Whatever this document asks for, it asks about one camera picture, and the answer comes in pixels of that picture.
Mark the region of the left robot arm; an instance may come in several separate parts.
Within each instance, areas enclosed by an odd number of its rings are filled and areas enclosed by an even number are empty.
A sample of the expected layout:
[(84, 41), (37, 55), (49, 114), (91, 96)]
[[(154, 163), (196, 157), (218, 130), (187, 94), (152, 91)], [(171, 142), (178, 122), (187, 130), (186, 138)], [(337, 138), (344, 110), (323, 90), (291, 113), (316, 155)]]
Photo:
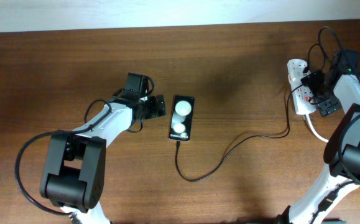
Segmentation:
[(57, 132), (48, 145), (40, 194), (61, 208), (73, 223), (109, 223), (99, 202), (107, 147), (124, 131), (146, 119), (165, 115), (162, 95), (152, 96), (153, 80), (129, 73), (104, 108), (69, 133)]

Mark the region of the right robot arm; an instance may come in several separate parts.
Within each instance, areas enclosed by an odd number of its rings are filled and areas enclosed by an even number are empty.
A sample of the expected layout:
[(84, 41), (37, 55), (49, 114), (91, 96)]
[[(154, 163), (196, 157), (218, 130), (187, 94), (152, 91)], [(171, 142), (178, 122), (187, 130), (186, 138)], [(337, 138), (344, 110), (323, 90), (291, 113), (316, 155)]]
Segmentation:
[(360, 75), (354, 69), (358, 54), (335, 54), (331, 66), (333, 94), (344, 118), (327, 140), (324, 167), (307, 193), (278, 215), (276, 223), (323, 223), (339, 202), (360, 187)]

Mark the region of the white power strip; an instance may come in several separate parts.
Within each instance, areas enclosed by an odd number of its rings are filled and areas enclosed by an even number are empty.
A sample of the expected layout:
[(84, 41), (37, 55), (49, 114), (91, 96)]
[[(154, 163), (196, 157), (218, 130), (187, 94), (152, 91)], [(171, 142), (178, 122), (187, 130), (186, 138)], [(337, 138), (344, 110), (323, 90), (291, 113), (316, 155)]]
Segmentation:
[(311, 72), (305, 69), (306, 61), (302, 59), (291, 59), (287, 63), (288, 81), (292, 89), (295, 112), (298, 115), (311, 114), (316, 111), (316, 107), (309, 102), (313, 96), (309, 87), (302, 84), (301, 79), (307, 77)]

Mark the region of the black smartphone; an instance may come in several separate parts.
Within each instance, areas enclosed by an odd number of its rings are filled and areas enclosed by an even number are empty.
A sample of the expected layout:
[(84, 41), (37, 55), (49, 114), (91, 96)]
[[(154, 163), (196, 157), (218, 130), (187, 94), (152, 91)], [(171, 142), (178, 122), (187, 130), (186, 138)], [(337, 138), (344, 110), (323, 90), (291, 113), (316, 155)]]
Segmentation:
[(175, 95), (168, 138), (173, 141), (189, 141), (191, 137), (195, 98)]

